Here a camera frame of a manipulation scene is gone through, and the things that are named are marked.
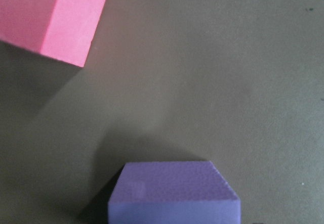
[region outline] textured purple surface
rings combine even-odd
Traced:
[[[110,203],[200,200],[238,200],[212,162],[138,162],[125,165]]]

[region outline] gray surface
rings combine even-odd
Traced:
[[[323,223],[323,21],[324,0],[107,0],[84,69],[0,43],[0,222],[68,223],[127,161],[208,159],[242,223]]]

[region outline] purple cube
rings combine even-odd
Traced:
[[[238,224],[240,199],[210,161],[131,162],[108,202],[109,224]]]

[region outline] cube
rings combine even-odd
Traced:
[[[83,67],[105,0],[0,0],[0,40]]]
[[[210,161],[127,163],[109,224],[238,224],[240,199]]]

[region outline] pink block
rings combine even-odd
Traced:
[[[0,0],[0,40],[83,67],[105,0]]]

